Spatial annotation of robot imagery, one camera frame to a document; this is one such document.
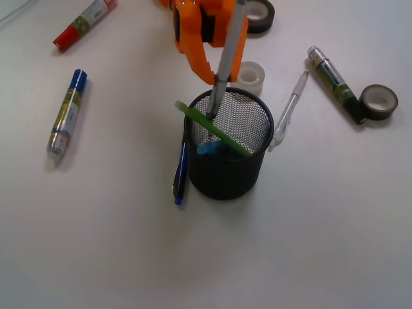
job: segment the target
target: marker label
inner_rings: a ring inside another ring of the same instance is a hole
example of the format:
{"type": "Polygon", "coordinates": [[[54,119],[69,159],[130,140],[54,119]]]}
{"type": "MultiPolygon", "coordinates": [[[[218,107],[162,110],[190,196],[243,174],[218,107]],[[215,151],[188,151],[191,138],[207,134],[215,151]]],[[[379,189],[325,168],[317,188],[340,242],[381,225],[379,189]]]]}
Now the marker label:
{"type": "Polygon", "coordinates": [[[346,100],[355,96],[330,61],[322,62],[318,70],[324,83],[330,88],[339,103],[344,104],[346,100]]]}
{"type": "Polygon", "coordinates": [[[109,7],[104,0],[96,0],[80,16],[85,18],[91,27],[108,11],[109,7]]]}
{"type": "Polygon", "coordinates": [[[79,93],[77,91],[73,92],[73,90],[69,91],[60,107],[59,115],[53,126],[53,132],[66,131],[69,133],[69,136],[73,134],[79,105],[79,93]]]}

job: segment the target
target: green pencil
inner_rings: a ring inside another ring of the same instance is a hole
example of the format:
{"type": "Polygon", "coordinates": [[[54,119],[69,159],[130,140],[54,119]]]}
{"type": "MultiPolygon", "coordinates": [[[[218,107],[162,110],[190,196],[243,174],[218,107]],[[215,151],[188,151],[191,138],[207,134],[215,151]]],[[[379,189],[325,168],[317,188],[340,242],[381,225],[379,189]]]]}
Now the green pencil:
{"type": "Polygon", "coordinates": [[[233,138],[229,135],[224,133],[223,131],[219,130],[211,120],[207,119],[204,114],[199,112],[196,108],[190,108],[186,104],[180,101],[176,101],[175,106],[180,110],[183,111],[186,116],[188,116],[193,121],[196,121],[199,125],[204,127],[206,130],[211,132],[212,134],[216,135],[222,141],[224,141],[229,147],[233,150],[237,151],[243,156],[250,156],[250,152],[244,148],[242,145],[237,143],[233,138]]]}

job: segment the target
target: clear pen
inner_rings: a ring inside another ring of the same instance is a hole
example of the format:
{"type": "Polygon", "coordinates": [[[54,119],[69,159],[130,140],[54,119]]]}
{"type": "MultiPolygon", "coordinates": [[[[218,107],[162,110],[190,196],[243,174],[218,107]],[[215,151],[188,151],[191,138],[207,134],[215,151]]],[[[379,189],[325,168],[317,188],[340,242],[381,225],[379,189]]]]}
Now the clear pen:
{"type": "Polygon", "coordinates": [[[269,147],[270,151],[274,147],[280,145],[280,143],[285,138],[286,129],[288,128],[290,119],[292,118],[292,113],[294,111],[294,108],[297,102],[299,101],[300,96],[302,95],[304,87],[306,86],[306,82],[308,81],[308,76],[309,76],[309,70],[306,70],[305,72],[303,72],[301,78],[297,82],[296,87],[293,90],[292,95],[290,96],[289,102],[286,105],[286,108],[283,111],[283,114],[275,127],[275,134],[273,136],[272,143],[270,143],[270,147],[269,147]]]}

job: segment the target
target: red marker cap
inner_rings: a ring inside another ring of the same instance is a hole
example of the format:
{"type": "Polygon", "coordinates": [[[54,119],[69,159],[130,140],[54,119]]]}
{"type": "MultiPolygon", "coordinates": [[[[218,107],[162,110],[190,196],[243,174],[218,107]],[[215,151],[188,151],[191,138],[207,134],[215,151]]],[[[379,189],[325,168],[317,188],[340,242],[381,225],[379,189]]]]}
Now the red marker cap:
{"type": "Polygon", "coordinates": [[[77,29],[70,25],[62,34],[59,35],[59,37],[56,40],[54,40],[53,43],[58,47],[58,49],[64,52],[71,45],[73,45],[79,38],[80,34],[77,31],[77,29]]]}
{"type": "Polygon", "coordinates": [[[108,5],[109,10],[117,5],[117,0],[104,0],[104,2],[108,5]]]}

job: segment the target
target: black mesh pen holder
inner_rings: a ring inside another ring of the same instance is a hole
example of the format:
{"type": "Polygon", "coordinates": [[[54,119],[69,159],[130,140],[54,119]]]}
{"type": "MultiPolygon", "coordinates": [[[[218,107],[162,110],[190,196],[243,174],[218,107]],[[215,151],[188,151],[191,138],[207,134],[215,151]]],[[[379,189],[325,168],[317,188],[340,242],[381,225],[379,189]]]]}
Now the black mesh pen holder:
{"type": "MultiPolygon", "coordinates": [[[[206,114],[211,90],[196,98],[191,107],[206,114]]],[[[241,156],[227,146],[218,156],[197,153],[197,146],[219,140],[205,128],[185,118],[189,145],[189,177],[204,195],[216,200],[232,200],[248,192],[259,177],[265,152],[272,141],[274,122],[269,109],[255,95],[227,88],[213,124],[252,154],[241,156]]]]}

